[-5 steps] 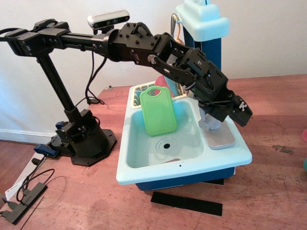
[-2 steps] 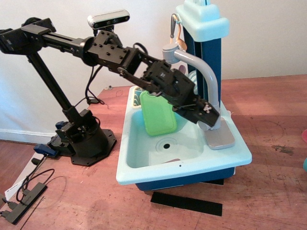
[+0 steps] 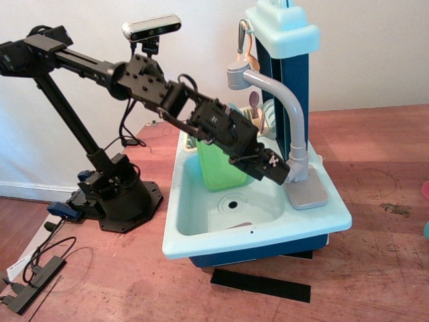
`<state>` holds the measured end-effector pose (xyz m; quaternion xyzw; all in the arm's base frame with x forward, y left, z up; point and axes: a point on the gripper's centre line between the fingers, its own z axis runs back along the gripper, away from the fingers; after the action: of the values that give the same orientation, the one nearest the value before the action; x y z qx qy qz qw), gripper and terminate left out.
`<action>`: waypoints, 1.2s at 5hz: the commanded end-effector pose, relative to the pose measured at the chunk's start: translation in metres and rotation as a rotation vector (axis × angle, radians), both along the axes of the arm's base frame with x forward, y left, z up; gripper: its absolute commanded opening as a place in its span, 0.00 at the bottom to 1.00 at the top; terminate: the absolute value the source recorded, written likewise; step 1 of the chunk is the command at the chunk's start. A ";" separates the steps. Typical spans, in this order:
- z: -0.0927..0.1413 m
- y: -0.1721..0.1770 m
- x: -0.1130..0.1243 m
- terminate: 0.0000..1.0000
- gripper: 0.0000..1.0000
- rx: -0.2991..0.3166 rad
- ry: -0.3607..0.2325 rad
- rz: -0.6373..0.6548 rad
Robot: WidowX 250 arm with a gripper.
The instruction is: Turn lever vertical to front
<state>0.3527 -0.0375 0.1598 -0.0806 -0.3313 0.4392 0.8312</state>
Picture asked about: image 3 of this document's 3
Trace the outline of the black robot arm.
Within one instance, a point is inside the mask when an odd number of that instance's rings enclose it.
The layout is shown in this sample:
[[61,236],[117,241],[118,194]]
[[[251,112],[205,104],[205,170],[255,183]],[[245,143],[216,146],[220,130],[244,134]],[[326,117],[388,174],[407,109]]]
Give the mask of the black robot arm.
[[162,193],[155,182],[141,180],[128,157],[110,158],[96,144],[53,81],[50,74],[56,68],[94,80],[118,100],[142,102],[178,129],[218,146],[230,164],[257,180],[285,182],[289,166],[257,141],[257,128],[239,112],[184,83],[167,81],[147,56],[135,54],[129,62],[113,64],[75,52],[71,45],[63,26],[38,26],[26,38],[1,45],[1,74],[34,79],[94,166],[58,208],[60,216],[94,219],[104,231],[126,233],[153,218]]

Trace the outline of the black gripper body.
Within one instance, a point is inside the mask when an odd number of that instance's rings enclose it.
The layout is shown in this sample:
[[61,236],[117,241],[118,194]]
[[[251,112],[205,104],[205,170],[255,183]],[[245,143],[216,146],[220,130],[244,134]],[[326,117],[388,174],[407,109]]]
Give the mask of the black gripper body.
[[257,140],[257,133],[258,129],[237,111],[210,112],[210,138],[229,156],[229,164],[257,180],[285,183],[290,167]]

